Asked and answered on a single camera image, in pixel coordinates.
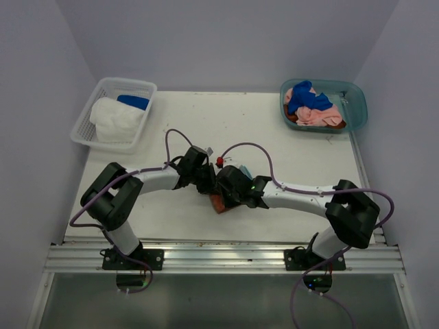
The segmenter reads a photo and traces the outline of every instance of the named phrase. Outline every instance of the red object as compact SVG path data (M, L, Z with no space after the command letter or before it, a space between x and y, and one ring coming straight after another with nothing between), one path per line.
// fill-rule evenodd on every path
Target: red object
M222 166L224 165L224 159L222 157L218 157L217 158L217 167L218 168L222 168Z

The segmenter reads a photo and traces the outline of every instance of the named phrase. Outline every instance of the white towel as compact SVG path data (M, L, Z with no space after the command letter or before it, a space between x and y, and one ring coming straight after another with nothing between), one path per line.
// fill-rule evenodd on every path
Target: white towel
M90 122L96 126L99 142L132 142L144 110L103 97L91 108Z

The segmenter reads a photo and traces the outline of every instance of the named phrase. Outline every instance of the black bracket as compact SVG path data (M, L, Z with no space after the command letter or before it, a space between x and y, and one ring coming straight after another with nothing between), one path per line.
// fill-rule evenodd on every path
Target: black bracket
M285 269L287 271L306 271L307 269L317 265L324 259L315 255L315 257L310 258L306 256L307 250L305 249L287 249L283 251L283 260L285 261ZM334 260L332 263L333 271L345 271L346 263L344 257L341 256L339 259ZM316 271L326 271L330 270L330 266L324 266L317 268Z
M126 260L114 249L101 250L100 254L104 257L102 269L106 271L131 271L144 269L141 265ZM138 249L130 255L130 258L145 262L153 271L161 271L164 255L165 252L163 249Z

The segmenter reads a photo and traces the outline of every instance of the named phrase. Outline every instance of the blue towel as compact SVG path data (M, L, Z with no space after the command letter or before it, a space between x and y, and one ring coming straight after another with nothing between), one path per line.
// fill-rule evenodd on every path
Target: blue towel
M313 84L310 81L305 80L293 87L293 96L288 103L288 115L295 113L301 106L315 108L320 111L332 107L332 103L324 93L316 96L316 94L309 91L312 86Z
M135 108L140 108L141 110L146 110L148 103L150 102L147 98L131 96L131 95L120 95L117 101L124 103L126 105L134 106Z

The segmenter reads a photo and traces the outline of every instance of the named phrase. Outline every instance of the pink cloth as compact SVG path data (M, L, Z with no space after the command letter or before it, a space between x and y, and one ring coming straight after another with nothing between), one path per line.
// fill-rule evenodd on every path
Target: pink cloth
M316 127L324 127L326 125L339 125L342 121L342 115L338 112L338 107L332 105L327 110L312 110L306 106L297 109L298 125L313 125Z

